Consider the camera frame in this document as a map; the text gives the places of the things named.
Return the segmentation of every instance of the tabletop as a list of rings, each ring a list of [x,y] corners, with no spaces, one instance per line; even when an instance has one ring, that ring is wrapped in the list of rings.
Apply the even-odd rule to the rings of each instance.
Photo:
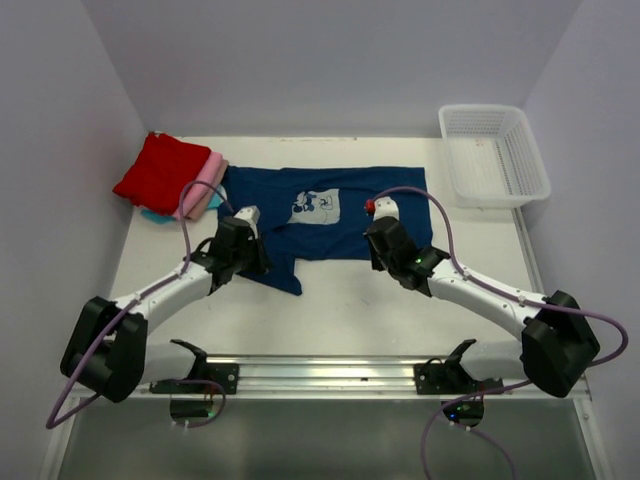
[[[525,255],[510,210],[454,205],[444,144],[431,138],[188,137],[221,152],[230,164],[262,168],[424,167],[429,191],[451,217],[456,251],[470,268],[531,290]],[[433,245],[448,250],[444,224],[430,208]],[[193,244],[212,236],[217,213],[189,223]],[[132,293],[175,268],[184,256],[176,222],[156,225],[133,213],[112,289]],[[368,261],[298,260],[304,293],[294,295],[235,277],[155,330],[149,342],[189,341],[230,355],[442,355],[462,340],[499,341],[509,334],[457,305],[403,289]]]

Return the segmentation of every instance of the red cloth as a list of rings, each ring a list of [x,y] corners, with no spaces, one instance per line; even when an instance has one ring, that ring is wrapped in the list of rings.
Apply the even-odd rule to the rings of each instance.
[[[196,179],[210,154],[207,147],[150,133],[136,163],[113,187],[113,193],[160,215],[173,215],[182,188]]]

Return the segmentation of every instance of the laundry basket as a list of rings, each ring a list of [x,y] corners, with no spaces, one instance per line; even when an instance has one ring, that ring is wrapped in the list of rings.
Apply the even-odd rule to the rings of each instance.
[[[549,179],[522,110],[446,105],[439,116],[458,205],[516,208],[550,195]]]

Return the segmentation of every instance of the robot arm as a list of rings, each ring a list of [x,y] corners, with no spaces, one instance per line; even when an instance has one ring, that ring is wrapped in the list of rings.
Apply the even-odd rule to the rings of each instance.
[[[216,235],[191,253],[187,268],[178,267],[153,285],[115,300],[95,297],[82,309],[60,369],[68,377],[99,332],[135,302],[82,369],[78,381],[120,402],[140,383],[199,379],[206,372],[206,353],[180,340],[147,345],[148,335],[190,303],[211,295],[239,272],[265,273],[270,262],[256,227],[260,212],[246,207],[222,219]]]
[[[421,378],[443,382],[452,393],[469,393],[488,379],[531,380],[541,390],[565,397],[600,350],[586,319],[580,315],[531,307],[524,300],[578,308],[563,292],[546,297],[521,291],[462,267],[432,246],[415,246],[399,221],[389,197],[375,204],[374,221],[366,232],[374,270],[386,270],[404,288],[461,305],[505,329],[513,341],[463,342],[444,363],[425,365]],[[512,301],[468,280],[482,280],[512,294]]]

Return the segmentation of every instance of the blue shirt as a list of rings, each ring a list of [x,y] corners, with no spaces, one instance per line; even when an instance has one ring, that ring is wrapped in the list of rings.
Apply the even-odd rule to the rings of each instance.
[[[413,186],[426,190],[422,168],[370,167],[269,170],[232,167],[222,182],[235,208],[256,205],[258,230],[274,268],[266,275],[244,275],[294,295],[302,286],[295,259],[369,259],[363,234],[372,218],[365,202],[383,190]],[[400,221],[418,247],[433,236],[426,198],[394,193]]]

